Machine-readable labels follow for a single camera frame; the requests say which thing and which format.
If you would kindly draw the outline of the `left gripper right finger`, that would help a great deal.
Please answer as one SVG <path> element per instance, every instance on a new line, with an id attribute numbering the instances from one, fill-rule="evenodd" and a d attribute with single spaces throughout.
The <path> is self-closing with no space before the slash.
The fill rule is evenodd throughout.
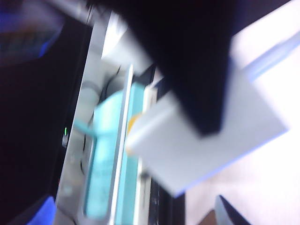
<path id="1" fill-rule="evenodd" d="M 218 225 L 250 225 L 222 195 L 216 197 L 215 216 Z"/>

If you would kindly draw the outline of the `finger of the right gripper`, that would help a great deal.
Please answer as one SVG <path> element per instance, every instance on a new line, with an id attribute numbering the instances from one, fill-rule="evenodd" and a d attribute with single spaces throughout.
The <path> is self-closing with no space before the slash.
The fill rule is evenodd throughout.
<path id="1" fill-rule="evenodd" d="M 221 130 L 232 37 L 283 0 L 93 0 L 119 14 L 201 135 Z"/>

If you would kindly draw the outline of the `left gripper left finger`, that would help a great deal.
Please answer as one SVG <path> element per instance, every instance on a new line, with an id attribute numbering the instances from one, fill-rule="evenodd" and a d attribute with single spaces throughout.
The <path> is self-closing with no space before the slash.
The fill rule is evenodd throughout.
<path id="1" fill-rule="evenodd" d="M 26 225 L 52 225 L 56 214 L 53 198 L 42 198 L 28 208 Z"/>

